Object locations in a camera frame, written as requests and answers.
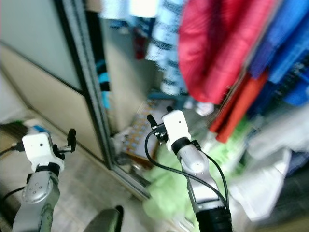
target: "black cable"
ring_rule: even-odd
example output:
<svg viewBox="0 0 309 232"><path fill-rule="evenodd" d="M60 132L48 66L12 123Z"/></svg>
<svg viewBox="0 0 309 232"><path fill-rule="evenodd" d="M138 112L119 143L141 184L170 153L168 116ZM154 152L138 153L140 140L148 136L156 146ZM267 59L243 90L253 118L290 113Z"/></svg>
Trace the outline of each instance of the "black cable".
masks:
<svg viewBox="0 0 309 232"><path fill-rule="evenodd" d="M164 165L159 164L158 162L156 162L154 159L152 159L151 156L149 155L149 152L148 152L148 140L149 140L149 137L150 137L152 134L153 134L153 133L150 132L150 133L147 135L146 139L145 139L145 153L146 153L146 156L147 156L148 160L149 160L152 164L154 164L155 166L157 166L157 167L159 167L159 168L168 170L168 171L170 171L170 172L174 172L174 173L178 173L178 174L184 175L184 176L186 176L186 177L188 177L188 178L191 178L191 179L193 179L193 180L195 180L195 181L197 181L197 182L199 182L199 183L201 183L201 184L207 186L208 188L210 188L212 191L214 191L214 192L218 195L218 197L220 198L220 200L223 202L225 208L229 211L229 207L228 207L227 201L225 200L224 196L223 196L218 190L216 190L213 186L211 186L210 184L206 183L205 181L203 181L203 180L197 178L196 176L193 176L193 175L191 175L191 174L188 174L188 173L179 171L179 170L174 169L174 168L170 168L170 167L164 166Z"/></svg>
<svg viewBox="0 0 309 232"><path fill-rule="evenodd" d="M220 172L220 175L221 175L221 178L222 178L222 181L223 181L223 185L224 185L225 199L226 199L227 204L229 205L227 183L226 183L225 176L224 176L220 166L218 165L218 163L213 158L211 158L209 155L207 155L201 149L199 149L199 151L201 151L208 159L210 159L213 162L213 164L217 167L218 171Z"/></svg>
<svg viewBox="0 0 309 232"><path fill-rule="evenodd" d="M17 188L11 192L9 192L8 194L6 194L2 199L1 199L1 203L3 203L9 196L11 196L12 194L16 193L16 192L19 192L21 190L24 189L25 186L21 187L21 188Z"/></svg>
<svg viewBox="0 0 309 232"><path fill-rule="evenodd" d="M0 152L0 157L2 156L2 155L4 155L5 153L7 153L8 151L13 151L14 150L14 147L12 146L12 147L10 147L10 148L8 148L8 149L5 149L4 151L1 151Z"/></svg>

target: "robotic arm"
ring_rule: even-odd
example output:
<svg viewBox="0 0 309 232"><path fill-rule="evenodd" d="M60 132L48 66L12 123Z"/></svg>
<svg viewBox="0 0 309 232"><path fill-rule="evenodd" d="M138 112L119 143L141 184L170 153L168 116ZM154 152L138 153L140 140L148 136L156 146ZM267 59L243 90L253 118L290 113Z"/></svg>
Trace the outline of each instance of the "robotic arm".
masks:
<svg viewBox="0 0 309 232"><path fill-rule="evenodd" d="M182 170L208 183L215 190L218 186L209 173L207 156L199 150L197 141L190 141L183 112L169 110L162 117L163 123L157 125L154 118L149 115L154 135L160 142L166 142L169 151L177 155ZM187 177L187 188L193 211L199 222L201 232L231 232L231 215L217 193L204 184Z"/></svg>
<svg viewBox="0 0 309 232"><path fill-rule="evenodd" d="M21 206L16 214L13 232L49 232L53 222L53 210L59 199L58 175L64 170L64 153L73 152L76 131L70 129L68 145L53 145L48 133L23 137L27 158L35 172L27 178L22 192Z"/></svg>

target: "light green fabric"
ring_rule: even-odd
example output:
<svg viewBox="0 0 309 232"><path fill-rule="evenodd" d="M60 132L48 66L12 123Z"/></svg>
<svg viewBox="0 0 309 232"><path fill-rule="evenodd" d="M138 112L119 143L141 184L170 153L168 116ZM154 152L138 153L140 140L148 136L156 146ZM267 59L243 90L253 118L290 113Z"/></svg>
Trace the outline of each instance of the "light green fabric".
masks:
<svg viewBox="0 0 309 232"><path fill-rule="evenodd" d="M209 156L214 158L220 166L229 162L230 159L239 155L239 146L244 145L245 138L250 130L251 125L244 118L237 125L228 142L226 144L216 142L216 146L209 151ZM165 145L160 146L157 153L157 161L165 166L181 170L181 165L177 157L172 152L169 152ZM232 172L225 173L226 179L228 180L240 174L242 169L241 165L236 166ZM220 192L224 193L220 174L211 162L210 173L218 183ZM148 216L158 219L171 219L176 215L185 214L194 223L195 231L198 231L198 223L187 193L187 181L185 177L154 167L144 174L144 178L151 182L151 185L148 187L151 199L143 202L143 208Z"/></svg>

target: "tiled floor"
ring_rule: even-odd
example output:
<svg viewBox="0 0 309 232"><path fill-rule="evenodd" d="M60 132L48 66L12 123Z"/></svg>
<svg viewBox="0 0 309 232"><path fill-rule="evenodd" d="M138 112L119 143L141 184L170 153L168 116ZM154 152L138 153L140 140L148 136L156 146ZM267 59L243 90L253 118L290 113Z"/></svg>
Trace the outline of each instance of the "tiled floor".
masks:
<svg viewBox="0 0 309 232"><path fill-rule="evenodd" d="M14 142L0 132L0 150ZM63 145L59 137L52 136L54 144ZM1 158L0 193L24 186L30 162L25 153L11 152ZM123 232L165 232L175 231L167 222L154 221L147 217L141 202L133 197L107 171L84 155L77 148L65 159L65 170L59 175L60 198L55 207L53 232L82 232L87 224L103 209L122 205L125 209ZM20 199L21 192L8 199Z"/></svg>

